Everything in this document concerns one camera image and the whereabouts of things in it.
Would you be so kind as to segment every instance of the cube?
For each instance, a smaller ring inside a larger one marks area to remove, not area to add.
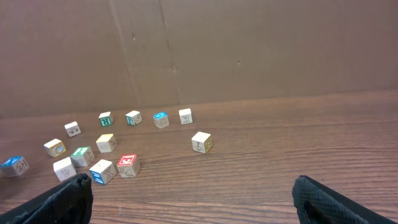
[[[127,124],[130,124],[131,126],[135,126],[142,121],[142,116],[141,116],[140,112],[132,111],[132,112],[126,114],[126,119],[127,119]]]
[[[207,153],[213,147],[213,138],[210,134],[198,132],[192,137],[193,150],[201,153]]]
[[[181,124],[190,124],[193,122],[192,120],[192,113],[191,113],[191,109],[184,109],[184,110],[180,110],[180,120],[181,120]]]
[[[111,161],[102,159],[90,168],[90,173],[95,182],[105,185],[116,175],[116,169]]]
[[[163,111],[154,115],[154,121],[155,125],[160,129],[167,127],[169,125],[169,119],[167,118],[167,113]]]
[[[45,143],[44,148],[45,148],[46,152],[52,157],[57,157],[61,153],[64,153],[67,151],[67,149],[65,148],[65,145],[63,145],[63,142],[59,139],[53,139],[53,140]]]
[[[99,121],[101,122],[102,127],[111,125],[113,123],[111,112],[101,113],[99,115]]]
[[[118,145],[113,134],[101,135],[96,143],[100,152],[112,152]]]
[[[67,130],[67,133],[69,134],[69,137],[74,137],[77,134],[80,134],[80,128],[79,125],[77,125],[77,122],[74,121],[70,124],[65,125],[65,129]]]
[[[118,170],[123,178],[136,177],[139,168],[139,161],[135,154],[123,155],[118,162]]]
[[[77,148],[70,159],[75,167],[85,167],[94,160],[94,154],[89,146],[83,146]]]
[[[76,175],[76,169],[72,164],[70,157],[66,157],[58,162],[54,162],[53,168],[60,181],[64,181]]]
[[[28,168],[29,165],[23,156],[11,157],[0,166],[6,177],[17,177],[23,174]]]

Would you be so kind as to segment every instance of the letter on block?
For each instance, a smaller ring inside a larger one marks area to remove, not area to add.
[[[213,138],[210,134],[199,131],[192,137],[192,146],[193,150],[206,154],[213,147]]]
[[[184,109],[184,110],[180,110],[180,120],[181,120],[181,124],[190,124],[193,122],[192,120],[192,113],[191,113],[191,109]]]
[[[93,151],[89,146],[79,147],[70,156],[75,167],[88,166],[94,159]]]
[[[126,114],[126,119],[127,119],[127,124],[130,124],[131,126],[135,126],[142,121],[142,116],[141,116],[140,112],[132,111],[132,112]]]
[[[66,157],[58,162],[54,162],[53,167],[54,172],[60,181],[64,181],[76,175],[76,169],[72,164],[70,157]]]
[[[101,113],[99,115],[99,121],[101,122],[102,127],[111,125],[113,123],[111,112]]]
[[[118,162],[118,169],[120,176],[136,177],[139,171],[140,165],[137,155],[123,155]]]
[[[69,134],[69,137],[74,137],[77,134],[80,134],[80,128],[79,125],[77,125],[77,122],[74,121],[70,124],[65,125],[65,129],[67,130],[67,133]]]
[[[65,152],[67,149],[63,145],[62,141],[59,139],[53,139],[44,144],[44,148],[47,153],[52,157],[57,157],[61,153]]]
[[[17,177],[23,174],[28,168],[29,165],[22,156],[11,157],[0,166],[6,177]]]
[[[90,168],[90,173],[95,182],[105,185],[116,175],[116,169],[111,161],[102,159]]]
[[[169,119],[167,118],[167,113],[163,111],[154,115],[154,121],[155,125],[160,129],[167,127],[169,125]]]
[[[118,145],[113,134],[101,135],[96,143],[100,152],[112,152]]]

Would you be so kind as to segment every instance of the wooden table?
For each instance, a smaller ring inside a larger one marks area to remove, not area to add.
[[[113,111],[106,128],[100,111],[0,120],[2,161],[23,155],[30,165],[0,180],[0,212],[58,185],[52,164],[90,145],[94,162],[116,164],[127,153],[141,162],[134,179],[93,183],[92,223],[298,223],[291,190],[301,174],[398,222],[397,99],[391,90],[150,108],[136,127],[126,123],[129,110]],[[178,110],[188,107],[194,123],[181,125]],[[159,111],[169,127],[155,127]],[[81,135],[67,136],[71,121]],[[197,131],[213,135],[208,154],[192,150]],[[107,133],[118,146],[100,154],[95,141]],[[57,158],[43,148],[53,138],[68,149]]]

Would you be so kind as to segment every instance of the block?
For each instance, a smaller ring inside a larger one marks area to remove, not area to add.
[[[136,177],[140,168],[137,155],[135,154],[123,155],[117,166],[120,176],[123,178]]]
[[[59,139],[53,139],[53,140],[45,143],[44,148],[47,151],[47,153],[52,157],[57,157],[61,153],[64,153],[67,151],[67,149],[63,145],[63,142]]]
[[[54,162],[53,168],[60,181],[64,181],[76,175],[76,169],[72,164],[70,157],[66,157],[58,162]]]
[[[77,134],[80,134],[80,128],[79,125],[77,125],[77,122],[74,121],[70,124],[65,125],[65,129],[67,130],[67,133],[69,134],[69,137],[74,137]]]
[[[102,127],[111,125],[113,123],[111,112],[101,113],[99,115],[99,121],[101,122]]]
[[[201,153],[207,153],[213,147],[213,138],[211,134],[198,132],[192,137],[193,150]]]
[[[93,162],[94,154],[89,146],[83,146],[77,148],[70,159],[75,167],[85,167]]]
[[[28,168],[29,165],[23,156],[11,157],[0,166],[6,177],[17,177],[23,174]]]
[[[169,125],[169,119],[167,117],[167,113],[163,111],[154,115],[154,121],[155,125],[160,129],[167,127]]]
[[[95,182],[105,185],[116,175],[116,169],[111,161],[102,159],[90,168],[90,173]]]
[[[193,122],[192,120],[192,113],[191,113],[191,109],[184,109],[184,110],[180,110],[180,120],[181,120],[181,124],[190,124]]]
[[[118,145],[113,134],[101,135],[96,143],[100,152],[112,152]]]
[[[126,114],[127,124],[135,126],[142,121],[142,116],[139,111],[132,111]]]

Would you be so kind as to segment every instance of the wall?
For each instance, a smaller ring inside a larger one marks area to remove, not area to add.
[[[395,0],[4,0],[0,117],[398,87]]]

